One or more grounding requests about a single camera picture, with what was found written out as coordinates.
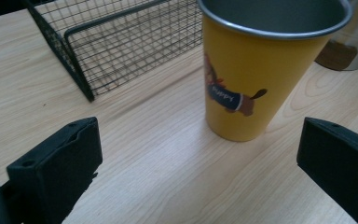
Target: yellow cup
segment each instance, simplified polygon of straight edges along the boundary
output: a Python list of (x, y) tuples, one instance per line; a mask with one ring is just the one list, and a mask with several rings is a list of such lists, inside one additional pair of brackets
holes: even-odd
[(345, 0), (198, 0), (206, 120), (232, 141), (256, 138), (328, 41)]

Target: cup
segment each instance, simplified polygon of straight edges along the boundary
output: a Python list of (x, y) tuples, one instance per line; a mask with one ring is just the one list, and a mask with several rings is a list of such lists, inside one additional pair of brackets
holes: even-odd
[(331, 37), (315, 60), (337, 71), (358, 69), (358, 0), (349, 2), (353, 10), (351, 21)]
[(203, 12), (206, 120), (232, 141), (266, 129), (331, 34), (345, 0), (198, 0)]

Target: tabletop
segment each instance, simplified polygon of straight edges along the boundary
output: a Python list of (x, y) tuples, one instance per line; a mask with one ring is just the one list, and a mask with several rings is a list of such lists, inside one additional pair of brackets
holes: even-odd
[(249, 142), (215, 135), (204, 113), (202, 47), (90, 103), (27, 11), (0, 17), (0, 185), (65, 124), (100, 124), (103, 164), (63, 223), (355, 223), (296, 153), (305, 117), (358, 133), (358, 70), (313, 63)]

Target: cartoon dog graphic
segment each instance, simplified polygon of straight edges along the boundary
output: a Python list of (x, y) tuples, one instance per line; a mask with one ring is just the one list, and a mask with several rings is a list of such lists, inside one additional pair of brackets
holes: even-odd
[(229, 113), (240, 111), (246, 117), (253, 115), (255, 99), (265, 95), (267, 90), (262, 89), (252, 97), (239, 92), (229, 91), (223, 84), (224, 80), (217, 77), (207, 54), (204, 55), (204, 66), (205, 89), (209, 96), (222, 105)]

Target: wire basket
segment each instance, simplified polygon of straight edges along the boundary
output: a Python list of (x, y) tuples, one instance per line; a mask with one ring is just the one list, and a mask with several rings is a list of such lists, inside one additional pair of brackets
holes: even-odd
[(196, 0), (22, 0), (86, 97), (201, 44)]

